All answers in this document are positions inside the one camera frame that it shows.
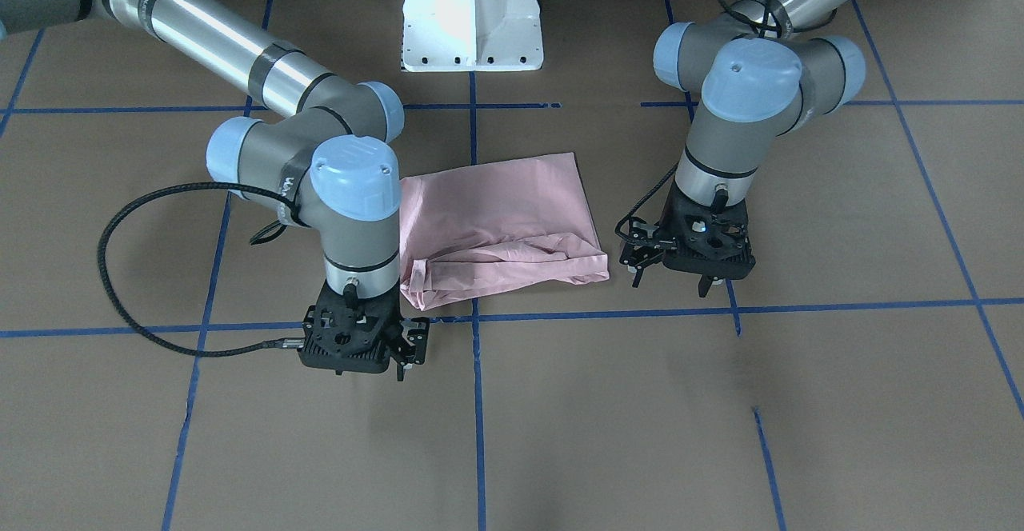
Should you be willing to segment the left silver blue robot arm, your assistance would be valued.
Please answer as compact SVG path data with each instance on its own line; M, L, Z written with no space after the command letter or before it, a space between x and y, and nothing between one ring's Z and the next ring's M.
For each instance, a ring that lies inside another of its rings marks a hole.
M645 269L697 273L698 294L746 278L756 265L746 192L772 141L848 104L866 80L866 58L846 37L798 35L823 28L850 0L717 0L709 23L670 24L652 68L663 83L698 97L656 222L634 211L618 221L618 262L638 287Z

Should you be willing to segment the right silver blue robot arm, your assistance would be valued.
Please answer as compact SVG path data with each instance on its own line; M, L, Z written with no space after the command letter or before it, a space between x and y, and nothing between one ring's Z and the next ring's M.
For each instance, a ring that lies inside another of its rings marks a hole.
M406 127L406 107L395 91L381 82L348 82L216 0L2 0L3 36L88 18L146 33L278 116L223 122L206 149L209 181L151 192L109 221L98 241L98 273L118 316L153 344L190 357L292 349L310 368L375 374L395 365L398 377L423 364L430 321L400 312L402 190L391 142ZM252 246L291 227L318 233L326 279L300 337L220 351L186 348L125 308L106 271L114 230L150 202L200 191L231 192L274 211Z

